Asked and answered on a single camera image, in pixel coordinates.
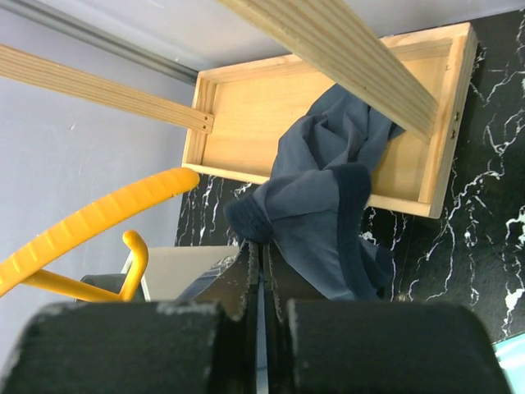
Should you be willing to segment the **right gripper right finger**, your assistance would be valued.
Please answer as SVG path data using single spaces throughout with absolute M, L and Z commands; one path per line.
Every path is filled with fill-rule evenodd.
M 482 322 L 462 305 L 330 301 L 262 248 L 271 393 L 508 393 Z

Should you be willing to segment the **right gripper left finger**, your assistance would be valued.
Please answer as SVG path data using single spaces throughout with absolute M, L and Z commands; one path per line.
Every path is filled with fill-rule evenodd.
M 26 324 L 4 393 L 254 393 L 258 247 L 191 300 L 56 303 Z

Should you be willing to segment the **blue tank top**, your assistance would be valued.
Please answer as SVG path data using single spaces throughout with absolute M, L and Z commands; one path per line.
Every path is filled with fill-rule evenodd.
M 274 243 L 329 300 L 379 300 L 393 276 L 389 250 L 360 235 L 372 172 L 401 128 L 340 85 L 280 138 L 267 182 L 224 213 L 240 241 Z

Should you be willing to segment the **yellow plastic hanger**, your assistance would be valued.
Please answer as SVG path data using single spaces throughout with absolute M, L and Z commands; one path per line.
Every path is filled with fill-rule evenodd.
M 1 263 L 1 294 L 25 284 L 87 302 L 127 302 L 133 299 L 148 265 L 148 247 L 137 231 L 122 240 L 132 264 L 115 293 L 44 269 L 49 263 L 107 229 L 152 208 L 199 183 L 199 174 L 187 167 L 172 168 L 116 190 L 64 218 Z

